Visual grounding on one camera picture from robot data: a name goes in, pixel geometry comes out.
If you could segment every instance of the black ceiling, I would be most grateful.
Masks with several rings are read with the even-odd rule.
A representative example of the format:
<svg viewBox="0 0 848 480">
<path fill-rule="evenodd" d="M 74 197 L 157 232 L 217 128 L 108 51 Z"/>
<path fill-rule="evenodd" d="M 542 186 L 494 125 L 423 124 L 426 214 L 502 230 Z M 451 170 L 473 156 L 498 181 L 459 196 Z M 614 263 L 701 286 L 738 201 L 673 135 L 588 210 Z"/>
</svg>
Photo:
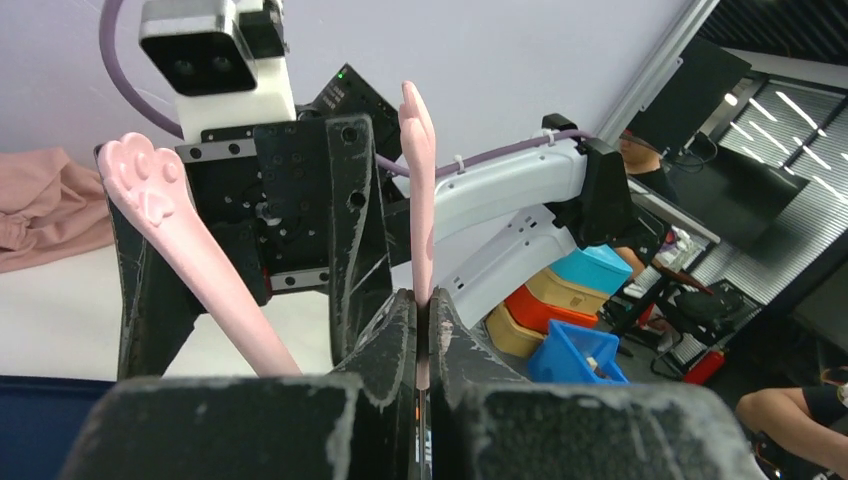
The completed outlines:
<svg viewBox="0 0 848 480">
<path fill-rule="evenodd" d="M 721 0 L 698 35 L 726 48 L 848 66 L 848 0 Z"/>
</svg>

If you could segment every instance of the black shorts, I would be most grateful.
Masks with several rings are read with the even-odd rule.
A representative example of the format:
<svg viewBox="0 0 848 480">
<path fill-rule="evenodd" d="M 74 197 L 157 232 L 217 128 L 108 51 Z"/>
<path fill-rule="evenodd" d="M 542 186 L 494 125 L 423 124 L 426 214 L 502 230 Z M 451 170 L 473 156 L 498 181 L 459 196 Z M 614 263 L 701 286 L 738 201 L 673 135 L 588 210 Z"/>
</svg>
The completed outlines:
<svg viewBox="0 0 848 480">
<path fill-rule="evenodd" d="M 839 401 L 836 388 L 833 385 L 821 385 L 801 389 L 807 408 L 810 410 L 810 416 L 816 423 L 828 428 L 848 414 L 848 407 Z"/>
</svg>

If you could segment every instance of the pink handle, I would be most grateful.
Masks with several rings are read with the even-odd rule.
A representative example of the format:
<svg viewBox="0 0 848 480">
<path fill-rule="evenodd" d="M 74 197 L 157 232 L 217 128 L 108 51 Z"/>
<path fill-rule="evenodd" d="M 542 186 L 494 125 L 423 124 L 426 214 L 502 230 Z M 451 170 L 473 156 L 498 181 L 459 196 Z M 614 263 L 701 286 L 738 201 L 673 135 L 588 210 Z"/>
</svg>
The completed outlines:
<svg viewBox="0 0 848 480">
<path fill-rule="evenodd" d="M 436 189 L 436 133 L 427 107 L 412 82 L 403 83 L 403 104 L 398 114 L 403 156 L 409 164 L 409 234 L 412 253 L 412 291 L 420 315 L 433 294 L 433 223 Z M 419 318 L 419 329 L 427 329 L 427 318 Z M 419 331 L 418 335 L 427 332 Z M 416 386 L 430 386 L 427 351 L 418 352 Z"/>
<path fill-rule="evenodd" d="M 98 162 L 109 197 L 156 248 L 260 376 L 300 369 L 235 267 L 197 216 L 185 168 L 171 150 L 128 133 L 103 146 Z"/>
</svg>

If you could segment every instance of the pink cloth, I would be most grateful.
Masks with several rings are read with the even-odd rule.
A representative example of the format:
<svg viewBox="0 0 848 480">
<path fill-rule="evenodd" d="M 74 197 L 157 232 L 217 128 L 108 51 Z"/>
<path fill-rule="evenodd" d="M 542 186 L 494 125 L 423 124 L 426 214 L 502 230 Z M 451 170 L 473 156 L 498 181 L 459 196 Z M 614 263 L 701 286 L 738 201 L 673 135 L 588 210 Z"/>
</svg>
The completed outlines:
<svg viewBox="0 0 848 480">
<path fill-rule="evenodd" d="M 0 153 L 0 273 L 114 241 L 100 175 L 60 148 Z"/>
</svg>

